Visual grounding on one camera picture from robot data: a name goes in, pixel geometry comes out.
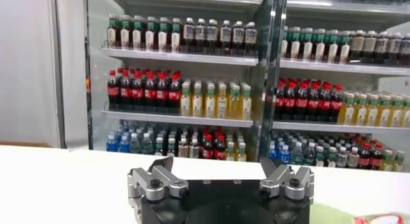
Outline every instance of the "white countertop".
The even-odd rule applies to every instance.
[[[155,158],[0,146],[0,223],[135,224],[127,202],[126,174],[131,168],[147,169]],[[355,215],[410,214],[410,173],[313,171],[317,203]],[[172,172],[182,179],[265,178],[258,163],[204,159],[175,158]]]

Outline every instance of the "water bottle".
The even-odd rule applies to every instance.
[[[141,153],[141,142],[138,139],[137,133],[131,133],[131,142],[129,143],[131,147],[131,153],[139,154]]]
[[[293,148],[291,157],[290,157],[291,164],[302,165],[303,164],[303,151],[302,151],[302,143],[296,142],[295,148]]]
[[[122,140],[120,142],[119,152],[130,153],[130,150],[131,149],[129,147],[129,142],[128,142],[127,135],[123,135]]]
[[[111,152],[117,152],[118,151],[118,143],[115,139],[115,135],[113,135],[113,134],[108,135],[106,150],[111,151]]]
[[[148,132],[143,134],[142,146],[141,146],[142,154],[153,154],[154,148],[152,147],[152,141],[150,139],[150,135]]]

